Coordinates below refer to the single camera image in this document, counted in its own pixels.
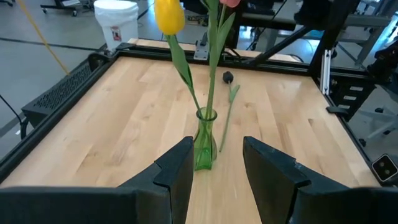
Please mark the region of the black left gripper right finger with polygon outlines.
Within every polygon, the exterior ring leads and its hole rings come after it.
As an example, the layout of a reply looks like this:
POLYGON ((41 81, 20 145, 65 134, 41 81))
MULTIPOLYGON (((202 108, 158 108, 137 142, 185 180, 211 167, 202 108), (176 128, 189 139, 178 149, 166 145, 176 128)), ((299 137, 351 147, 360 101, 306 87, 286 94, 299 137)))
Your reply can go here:
POLYGON ((251 136, 243 157, 263 223, 397 223, 396 188, 349 188, 251 136))

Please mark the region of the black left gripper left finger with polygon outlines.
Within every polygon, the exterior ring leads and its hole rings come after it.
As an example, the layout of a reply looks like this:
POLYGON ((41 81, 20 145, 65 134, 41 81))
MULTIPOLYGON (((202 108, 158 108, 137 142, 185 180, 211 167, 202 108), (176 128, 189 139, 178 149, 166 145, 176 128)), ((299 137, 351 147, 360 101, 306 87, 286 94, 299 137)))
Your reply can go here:
POLYGON ((193 162, 186 136, 118 187, 6 187, 1 223, 185 223, 193 162))

